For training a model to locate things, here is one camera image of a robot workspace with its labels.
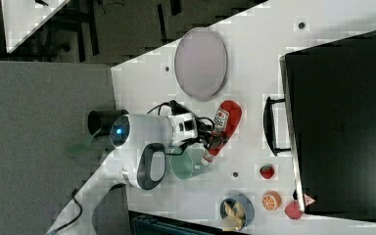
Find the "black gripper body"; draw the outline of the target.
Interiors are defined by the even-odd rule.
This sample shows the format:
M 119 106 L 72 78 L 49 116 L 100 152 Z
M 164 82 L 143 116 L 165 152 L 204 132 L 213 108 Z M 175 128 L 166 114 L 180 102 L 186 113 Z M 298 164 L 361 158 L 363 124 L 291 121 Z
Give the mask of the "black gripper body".
M 214 122 L 209 117 L 196 118 L 198 138 L 203 143 L 211 142 L 211 132 L 214 130 Z

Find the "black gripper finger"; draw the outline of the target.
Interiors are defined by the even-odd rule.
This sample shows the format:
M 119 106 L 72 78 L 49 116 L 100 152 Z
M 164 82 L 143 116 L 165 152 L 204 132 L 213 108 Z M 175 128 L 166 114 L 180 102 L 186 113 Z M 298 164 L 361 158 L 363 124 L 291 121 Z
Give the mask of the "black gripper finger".
M 210 136 L 206 139 L 205 148 L 207 150 L 222 148 L 227 142 L 226 136 Z

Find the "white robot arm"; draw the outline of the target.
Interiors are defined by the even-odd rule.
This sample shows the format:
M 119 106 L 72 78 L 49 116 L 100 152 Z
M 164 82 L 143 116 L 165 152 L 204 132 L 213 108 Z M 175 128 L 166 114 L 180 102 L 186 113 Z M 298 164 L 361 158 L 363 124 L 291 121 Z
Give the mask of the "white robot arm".
M 152 190 L 164 179 L 170 156 L 196 143 L 206 149 L 219 147 L 226 136 L 192 113 L 129 114 L 113 123 L 110 139 L 115 148 L 83 186 L 71 193 L 71 200 L 45 235 L 97 235 L 93 213 L 112 188 L 128 185 Z

